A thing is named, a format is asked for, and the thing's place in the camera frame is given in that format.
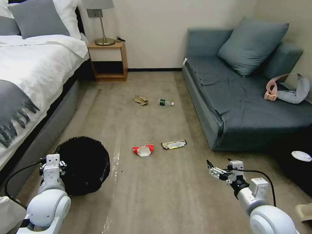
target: white bedsheet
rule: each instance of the white bedsheet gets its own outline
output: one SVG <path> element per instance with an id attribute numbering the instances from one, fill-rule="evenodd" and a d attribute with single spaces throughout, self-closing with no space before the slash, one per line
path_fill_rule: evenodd
<path id="1" fill-rule="evenodd" d="M 13 121 L 18 136 L 8 149 L 0 144 L 0 170 L 46 116 L 62 93 L 63 84 L 86 59 L 86 43 L 68 36 L 25 40 L 21 36 L 0 36 L 0 79 L 16 84 L 40 109 L 36 114 L 24 110 L 31 120 L 25 129 Z"/>

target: table lamp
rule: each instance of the table lamp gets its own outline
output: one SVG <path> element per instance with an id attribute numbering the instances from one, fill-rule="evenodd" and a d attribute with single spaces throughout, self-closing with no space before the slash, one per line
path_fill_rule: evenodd
<path id="1" fill-rule="evenodd" d="M 86 9 L 94 9 L 98 11 L 98 15 L 101 21 L 102 33 L 103 37 L 100 39 L 95 40 L 95 44 L 99 46 L 110 46 L 115 44 L 115 40 L 111 38 L 106 38 L 103 28 L 103 21 L 102 21 L 102 9 L 110 9 L 114 7 L 113 0 L 83 0 L 82 1 L 83 7 Z"/>

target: gray throw blanket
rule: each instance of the gray throw blanket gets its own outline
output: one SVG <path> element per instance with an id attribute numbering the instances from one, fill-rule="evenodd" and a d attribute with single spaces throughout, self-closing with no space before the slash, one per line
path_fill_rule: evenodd
<path id="1" fill-rule="evenodd" d="M 8 148 L 17 136 L 12 120 L 17 121 L 22 128 L 30 121 L 22 108 L 27 108 L 33 113 L 40 111 L 19 87 L 0 80 L 0 143 L 5 148 Z"/>

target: snack wrapper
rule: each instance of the snack wrapper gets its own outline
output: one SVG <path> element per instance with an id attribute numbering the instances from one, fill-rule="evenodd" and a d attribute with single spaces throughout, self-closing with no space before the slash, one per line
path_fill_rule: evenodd
<path id="1" fill-rule="evenodd" d="M 145 145 L 142 147 L 135 146 L 132 147 L 132 150 L 135 154 L 139 155 L 140 157 L 150 156 L 150 154 L 154 151 L 154 145 Z"/>
<path id="2" fill-rule="evenodd" d="M 180 140 L 180 141 L 171 141 L 171 142 L 165 142 L 162 143 L 162 146 L 165 150 L 168 149 L 176 149 L 176 148 L 181 148 L 187 144 L 186 140 Z"/>

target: gray sofa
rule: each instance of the gray sofa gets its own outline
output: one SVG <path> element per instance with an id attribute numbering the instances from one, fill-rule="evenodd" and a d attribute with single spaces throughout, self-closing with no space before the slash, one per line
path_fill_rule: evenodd
<path id="1" fill-rule="evenodd" d="M 264 100 L 269 79 L 289 73 L 302 49 L 282 42 L 250 76 L 216 55 L 232 30 L 189 29 L 183 76 L 211 150 L 265 151 L 312 124 L 312 105 Z M 286 88 L 279 84 L 279 90 Z"/>

